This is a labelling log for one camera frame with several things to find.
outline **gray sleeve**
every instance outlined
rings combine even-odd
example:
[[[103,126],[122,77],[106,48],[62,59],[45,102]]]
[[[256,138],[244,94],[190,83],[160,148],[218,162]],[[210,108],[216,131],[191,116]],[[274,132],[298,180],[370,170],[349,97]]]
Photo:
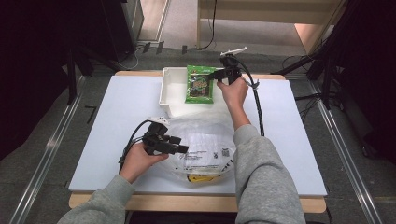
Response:
[[[305,223],[293,180],[271,141],[244,125],[233,137],[236,223]]]
[[[97,190],[89,201],[70,210],[58,223],[124,223],[125,204],[133,193],[132,185],[116,175],[104,189]]]

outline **green packaging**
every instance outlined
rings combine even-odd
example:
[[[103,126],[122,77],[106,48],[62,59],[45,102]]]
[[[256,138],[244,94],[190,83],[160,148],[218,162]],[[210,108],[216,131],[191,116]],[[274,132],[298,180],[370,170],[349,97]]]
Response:
[[[215,67],[187,66],[186,104],[213,104],[213,80],[209,74]]]

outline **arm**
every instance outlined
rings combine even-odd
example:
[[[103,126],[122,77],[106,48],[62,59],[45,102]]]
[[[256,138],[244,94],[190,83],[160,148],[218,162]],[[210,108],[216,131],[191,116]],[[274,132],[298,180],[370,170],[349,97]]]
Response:
[[[304,223],[304,213],[288,170],[271,141],[259,135],[243,110],[248,86],[242,78],[218,84],[235,128],[236,223]]]
[[[134,193],[132,183],[158,161],[168,155],[150,156],[143,144],[132,146],[119,175],[104,188],[97,190],[89,201],[66,213],[58,223],[124,223],[125,205]]]

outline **wooden table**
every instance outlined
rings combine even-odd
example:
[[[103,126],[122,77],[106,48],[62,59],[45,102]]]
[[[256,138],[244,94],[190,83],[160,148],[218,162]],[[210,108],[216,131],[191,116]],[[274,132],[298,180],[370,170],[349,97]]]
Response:
[[[162,71],[120,71],[116,76],[151,76],[160,77]],[[285,79],[281,75],[253,75],[254,78]],[[92,192],[73,192],[69,206],[74,208],[91,198]],[[324,198],[300,197],[305,213],[322,213],[326,210]],[[234,196],[214,195],[144,195],[134,194],[125,206],[131,211],[166,211],[166,212],[237,212]]]
[[[342,15],[345,0],[218,0],[216,20],[294,23],[306,54],[320,44],[329,26]],[[201,19],[213,19],[214,0],[198,0],[197,47]]]

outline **white container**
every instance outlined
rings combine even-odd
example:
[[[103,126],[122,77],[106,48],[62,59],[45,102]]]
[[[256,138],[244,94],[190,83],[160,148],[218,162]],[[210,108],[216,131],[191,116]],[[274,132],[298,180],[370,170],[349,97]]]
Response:
[[[160,107],[174,118],[187,114],[201,113],[208,110],[227,110],[221,89],[213,83],[213,105],[186,104],[187,67],[165,67],[161,85]]]

